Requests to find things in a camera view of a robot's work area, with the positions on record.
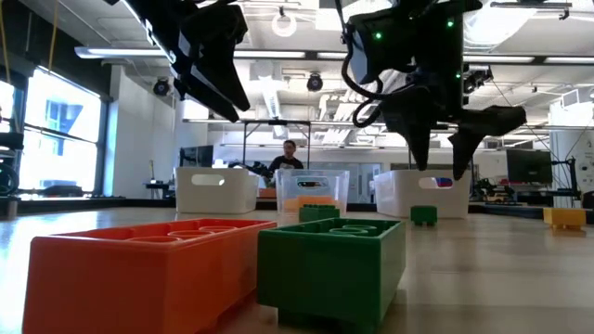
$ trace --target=rope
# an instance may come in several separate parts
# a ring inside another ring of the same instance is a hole
[[[54,65],[54,46],[56,46],[56,34],[58,33],[58,10],[59,0],[56,0],[56,5],[54,6],[54,29],[52,31],[52,43],[49,47],[49,63],[47,64],[47,71],[50,73]]]

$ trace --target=ceiling light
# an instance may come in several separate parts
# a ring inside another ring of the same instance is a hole
[[[328,125],[328,126],[351,126],[353,122],[334,122],[334,121],[314,121],[312,125]]]
[[[317,58],[319,59],[344,59],[346,52],[318,52]]]
[[[305,58],[304,51],[236,50],[235,58]]]
[[[478,63],[530,63],[534,60],[534,57],[524,56],[478,56],[478,55],[464,55],[465,62],[478,62]]]
[[[165,53],[155,48],[74,47],[79,58],[161,58]]]
[[[548,64],[594,64],[594,57],[548,57]]]
[[[182,122],[197,122],[197,123],[208,123],[208,124],[218,124],[218,123],[229,123],[231,124],[230,121],[228,120],[197,120],[197,119],[184,119],[182,120]]]
[[[372,147],[373,143],[366,143],[366,142],[350,142],[349,145],[351,146],[359,146],[359,147]]]
[[[74,47],[79,58],[164,58],[165,53],[156,48]],[[304,51],[236,50],[235,58],[305,58]]]
[[[285,28],[280,28],[280,26],[278,26],[278,21],[282,18],[289,19],[289,25]],[[275,17],[272,18],[271,24],[272,31],[280,37],[291,37],[297,31],[297,19],[291,14],[280,15],[280,13],[277,13]]]
[[[345,149],[379,149],[377,147],[364,147],[364,146],[349,146],[349,147],[341,147]]]

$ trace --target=man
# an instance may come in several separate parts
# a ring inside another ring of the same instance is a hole
[[[272,163],[270,164],[270,167],[268,167],[268,170],[271,173],[274,173],[275,170],[281,168],[281,169],[303,169],[303,164],[297,160],[297,158],[293,157],[293,155],[295,154],[295,150],[297,150],[297,146],[295,145],[295,142],[292,140],[285,140],[285,142],[282,145],[285,154],[281,155],[279,157],[276,157]]]

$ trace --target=bin handle cutout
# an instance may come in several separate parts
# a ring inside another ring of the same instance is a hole
[[[219,174],[193,174],[191,182],[194,186],[222,186],[225,178]]]
[[[447,190],[454,187],[454,181],[449,177],[421,177],[419,187],[429,190]]]
[[[328,178],[326,177],[297,177],[297,186],[302,189],[320,189],[329,187]]]

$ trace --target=computer screen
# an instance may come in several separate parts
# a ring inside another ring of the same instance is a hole
[[[179,166],[213,167],[214,147],[212,145],[180,148]]]
[[[553,172],[549,151],[508,149],[508,179],[510,182],[551,184]]]

